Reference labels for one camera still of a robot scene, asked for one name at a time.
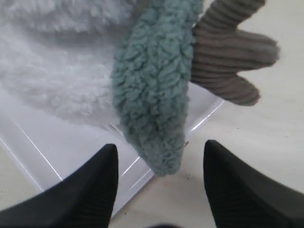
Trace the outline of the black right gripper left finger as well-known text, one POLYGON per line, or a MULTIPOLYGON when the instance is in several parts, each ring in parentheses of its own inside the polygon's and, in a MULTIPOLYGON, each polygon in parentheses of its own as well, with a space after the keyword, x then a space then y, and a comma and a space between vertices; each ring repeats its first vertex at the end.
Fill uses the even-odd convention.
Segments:
POLYGON ((118 151, 106 144, 70 176, 0 212, 2 228, 107 228, 118 190, 118 151))

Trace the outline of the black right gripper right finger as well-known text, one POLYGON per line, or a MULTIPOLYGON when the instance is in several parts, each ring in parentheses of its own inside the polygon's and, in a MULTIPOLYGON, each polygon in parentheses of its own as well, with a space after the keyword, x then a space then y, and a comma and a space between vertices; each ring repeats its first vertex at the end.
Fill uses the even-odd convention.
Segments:
POLYGON ((249 166, 215 140, 204 146, 203 178, 218 228, 302 228, 304 195, 249 166))

